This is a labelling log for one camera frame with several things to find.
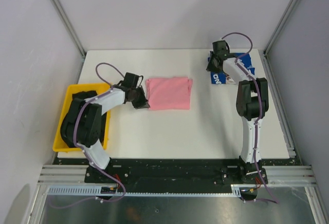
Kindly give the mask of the blue printed t-shirt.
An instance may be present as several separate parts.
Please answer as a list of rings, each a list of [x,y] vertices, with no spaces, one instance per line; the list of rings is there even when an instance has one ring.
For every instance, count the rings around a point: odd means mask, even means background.
[[[252,65],[252,60],[250,54],[247,54],[240,58],[240,62],[246,67],[246,69],[251,73],[255,74],[255,68]],[[211,84],[221,85],[221,84],[235,84],[235,81],[224,72],[220,73],[210,73]]]

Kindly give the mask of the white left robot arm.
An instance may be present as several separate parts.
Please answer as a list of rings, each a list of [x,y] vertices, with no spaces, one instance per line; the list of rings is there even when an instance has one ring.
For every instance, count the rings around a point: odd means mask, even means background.
[[[97,168],[96,177],[104,183],[112,180],[114,171],[108,167],[110,156],[105,152],[105,117],[111,109],[130,102],[135,109],[149,108],[141,86],[143,75],[127,72],[118,84],[102,94],[96,91],[81,91],[73,94],[61,127],[62,140],[69,147],[82,150],[91,166]]]

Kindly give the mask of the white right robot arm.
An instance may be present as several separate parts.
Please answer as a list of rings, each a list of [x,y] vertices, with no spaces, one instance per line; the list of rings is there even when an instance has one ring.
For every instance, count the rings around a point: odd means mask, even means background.
[[[269,109],[268,82],[257,78],[231,53],[224,40],[212,43],[212,51],[206,70],[225,73],[237,84],[236,111],[242,118],[243,145],[239,157],[241,168],[237,178],[242,183],[250,183],[260,170],[261,153],[260,131],[266,112]]]

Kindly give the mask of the pink t-shirt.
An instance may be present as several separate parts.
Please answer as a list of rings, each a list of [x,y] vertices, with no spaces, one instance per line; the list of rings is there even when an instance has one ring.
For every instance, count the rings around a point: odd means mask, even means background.
[[[146,80],[150,110],[189,110],[193,80],[188,77]]]

